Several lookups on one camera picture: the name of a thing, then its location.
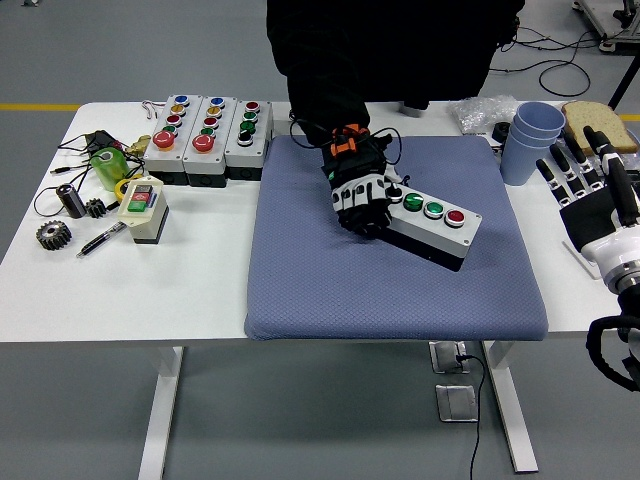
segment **white robotic hand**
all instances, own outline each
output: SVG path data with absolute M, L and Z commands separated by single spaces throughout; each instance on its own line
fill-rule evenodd
M 585 127 L 584 133 L 600 157 L 606 184 L 599 181 L 574 139 L 567 135 L 567 146 L 591 192 L 587 192 L 555 145 L 551 153 L 575 200 L 543 160 L 538 160 L 537 166 L 561 207 L 560 216 L 573 246 L 598 265 L 605 284 L 618 295 L 621 315 L 595 320 L 589 328 L 589 356 L 607 378 L 627 390 L 640 391 L 640 201 L 607 137 L 590 127 Z M 630 345 L 630 356 L 623 364 L 631 378 L 612 369 L 602 357 L 602 333 L 611 328 L 617 328 L 620 338 Z
M 574 247 L 598 265 L 609 290 L 620 294 L 640 281 L 640 201 L 620 156 L 607 137 L 590 127 L 585 127 L 585 136 L 600 157 L 606 185 L 587 180 L 592 189 L 587 193 L 556 145 L 551 146 L 551 153 L 576 200 L 572 201 L 560 182 L 553 178 L 544 161 L 538 161 L 538 169 L 561 206 L 560 216 Z M 572 138 L 566 140 L 578 164 L 588 165 Z M 593 178 L 591 172 L 584 176 Z

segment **white table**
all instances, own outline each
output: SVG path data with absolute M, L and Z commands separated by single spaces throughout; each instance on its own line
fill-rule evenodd
M 275 103 L 275 135 L 288 135 L 289 105 Z M 433 103 L 422 118 L 397 112 L 395 104 L 369 108 L 372 131 L 393 126 L 403 136 L 458 136 L 446 103 Z M 104 129 L 131 144 L 150 134 L 140 103 L 93 103 L 81 107 L 64 141 Z M 84 146 L 83 140 L 77 146 Z M 51 167 L 77 165 L 75 152 L 60 150 Z M 45 175 L 40 189 L 68 181 L 73 174 Z M 29 209 L 0 265 L 0 345 L 147 346 L 159 371 L 141 479 L 162 475 L 182 348 L 219 340 L 245 339 L 246 285 L 259 183 L 230 181 L 225 189 L 169 186 L 169 217 L 159 245 L 134 244 L 127 232 L 86 258 L 76 253 L 116 222 L 62 219 L 73 239 L 49 252 L 35 240 L 48 219 Z M 615 296 L 592 279 L 562 242 L 566 233 L 545 182 L 534 175 L 525 186 L 508 187 L 549 318 L 551 334 L 585 332 L 600 316 L 619 313 Z M 90 175 L 80 192 L 84 201 L 115 200 Z M 53 191 L 38 202 L 55 212 Z M 485 343 L 494 387 L 517 471 L 537 464 L 505 361 L 508 342 Z

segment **gear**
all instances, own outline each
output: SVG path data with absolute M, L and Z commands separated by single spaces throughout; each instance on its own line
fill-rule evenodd
M 91 218 L 100 218 L 107 213 L 107 207 L 104 206 L 104 202 L 99 198 L 89 200 L 86 209 L 89 215 L 91 215 Z
M 59 250 L 71 240 L 71 231 L 63 222 L 54 220 L 45 223 L 36 232 L 36 238 L 47 250 Z

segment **yellow floor stripe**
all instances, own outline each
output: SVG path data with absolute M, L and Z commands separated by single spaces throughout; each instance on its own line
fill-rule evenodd
M 620 118 L 624 122 L 640 122 L 640 115 L 622 114 Z
M 81 105 L 65 103 L 0 103 L 0 110 L 31 112 L 75 112 Z
M 0 103 L 0 110 L 23 112 L 75 112 L 81 107 L 72 103 Z M 640 115 L 623 113 L 619 117 L 625 122 L 640 122 Z

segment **black glove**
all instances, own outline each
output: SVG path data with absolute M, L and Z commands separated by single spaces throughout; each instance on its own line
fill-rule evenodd
M 390 142 L 391 135 L 377 138 L 366 128 L 349 125 L 334 130 L 332 143 L 322 148 L 322 171 L 331 185 L 333 209 L 349 231 L 375 236 L 391 223 L 384 185 L 388 167 L 395 175 L 384 156 Z

